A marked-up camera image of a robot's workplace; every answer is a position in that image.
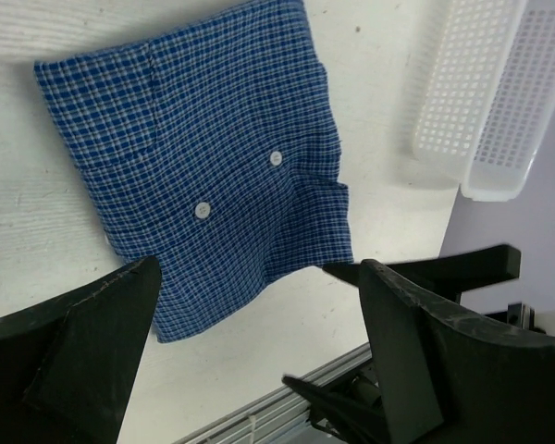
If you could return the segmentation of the blue plaid long sleeve shirt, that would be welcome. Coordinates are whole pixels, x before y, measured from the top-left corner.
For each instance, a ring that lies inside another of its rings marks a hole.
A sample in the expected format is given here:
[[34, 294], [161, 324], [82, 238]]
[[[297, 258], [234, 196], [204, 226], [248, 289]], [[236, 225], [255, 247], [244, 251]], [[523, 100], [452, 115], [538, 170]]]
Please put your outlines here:
[[198, 335], [268, 285], [353, 259], [327, 72], [301, 1], [247, 1], [34, 76], [125, 262], [158, 259], [153, 327]]

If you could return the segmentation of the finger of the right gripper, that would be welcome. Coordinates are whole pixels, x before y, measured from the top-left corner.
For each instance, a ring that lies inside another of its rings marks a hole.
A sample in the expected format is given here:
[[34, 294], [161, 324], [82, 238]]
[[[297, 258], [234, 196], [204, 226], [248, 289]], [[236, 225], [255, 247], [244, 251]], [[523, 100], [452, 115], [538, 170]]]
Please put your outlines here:
[[389, 264], [388, 268], [452, 302], [467, 291], [515, 280], [522, 252], [510, 244], [446, 257]]
[[324, 415], [346, 443], [390, 443], [386, 420], [374, 408], [294, 376], [282, 382]]

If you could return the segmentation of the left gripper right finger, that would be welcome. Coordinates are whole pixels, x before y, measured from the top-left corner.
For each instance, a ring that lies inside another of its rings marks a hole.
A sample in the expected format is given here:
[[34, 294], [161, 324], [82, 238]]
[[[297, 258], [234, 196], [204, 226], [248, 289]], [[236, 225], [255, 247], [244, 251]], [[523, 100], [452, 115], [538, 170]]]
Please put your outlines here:
[[359, 291], [392, 443], [555, 443], [555, 337], [365, 260]]

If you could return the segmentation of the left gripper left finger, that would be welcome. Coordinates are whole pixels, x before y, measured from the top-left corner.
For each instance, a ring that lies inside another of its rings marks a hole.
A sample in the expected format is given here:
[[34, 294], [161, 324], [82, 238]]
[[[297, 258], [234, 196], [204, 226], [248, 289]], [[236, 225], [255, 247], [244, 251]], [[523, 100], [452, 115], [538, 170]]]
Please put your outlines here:
[[115, 443], [154, 316], [153, 256], [0, 317], [0, 443]]

